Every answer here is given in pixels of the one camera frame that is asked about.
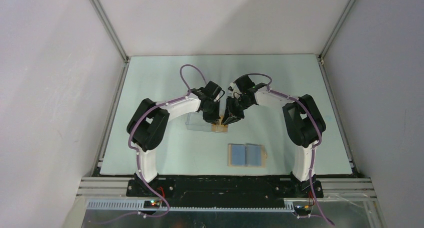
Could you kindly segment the clear plastic card box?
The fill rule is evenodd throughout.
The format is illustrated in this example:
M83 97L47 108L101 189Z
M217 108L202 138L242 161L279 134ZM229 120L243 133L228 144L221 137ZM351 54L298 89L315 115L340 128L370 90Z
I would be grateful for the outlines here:
M190 131L212 132L212 124L203 119L202 113L189 113L185 122L186 128Z

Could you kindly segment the tan leather card holder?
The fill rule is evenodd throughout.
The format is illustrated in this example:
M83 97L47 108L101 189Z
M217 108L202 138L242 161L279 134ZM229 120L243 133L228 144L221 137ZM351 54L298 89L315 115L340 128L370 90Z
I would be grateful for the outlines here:
M266 167L268 155L263 145L229 144L227 154L229 167Z

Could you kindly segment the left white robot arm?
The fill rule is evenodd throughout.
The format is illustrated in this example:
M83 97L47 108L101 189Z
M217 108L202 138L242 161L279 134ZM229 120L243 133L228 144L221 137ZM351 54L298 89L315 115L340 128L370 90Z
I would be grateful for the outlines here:
M158 175L156 152L168 122L189 113L201 113L205 122L220 124L220 99L225 94L216 83L209 81L206 86L190 89L185 96L155 102L149 98L139 104L130 119L126 131L129 133L128 146L136 151L136 175L141 179L138 189L145 196L153 196L158 190L154 178Z

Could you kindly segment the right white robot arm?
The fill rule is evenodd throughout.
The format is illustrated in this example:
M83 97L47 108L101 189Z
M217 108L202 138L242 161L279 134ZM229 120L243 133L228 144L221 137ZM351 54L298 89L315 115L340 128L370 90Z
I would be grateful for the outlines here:
M322 142L325 121L312 96L286 95L271 89L270 83L255 84L249 74L237 78L229 85L230 96L222 125L229 125L245 117L244 111L253 105L275 108L282 112L290 140L298 146L295 153L291 192L304 197L311 190L309 183L315 175L315 149Z

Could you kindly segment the gold credit card in box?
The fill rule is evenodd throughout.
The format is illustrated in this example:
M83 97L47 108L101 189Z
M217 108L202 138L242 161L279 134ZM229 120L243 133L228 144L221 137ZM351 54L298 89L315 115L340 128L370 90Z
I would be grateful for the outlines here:
M212 124L211 131L215 133L227 133L229 130L228 125L221 124L222 119L219 120L217 124Z

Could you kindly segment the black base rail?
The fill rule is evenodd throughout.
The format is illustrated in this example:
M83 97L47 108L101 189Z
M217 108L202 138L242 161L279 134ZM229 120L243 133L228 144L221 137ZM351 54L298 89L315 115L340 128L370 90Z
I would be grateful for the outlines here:
M158 175L148 185L134 176L127 197L162 195L172 208L260 209L286 208L285 201L323 198L320 181L299 182L293 175L183 176Z

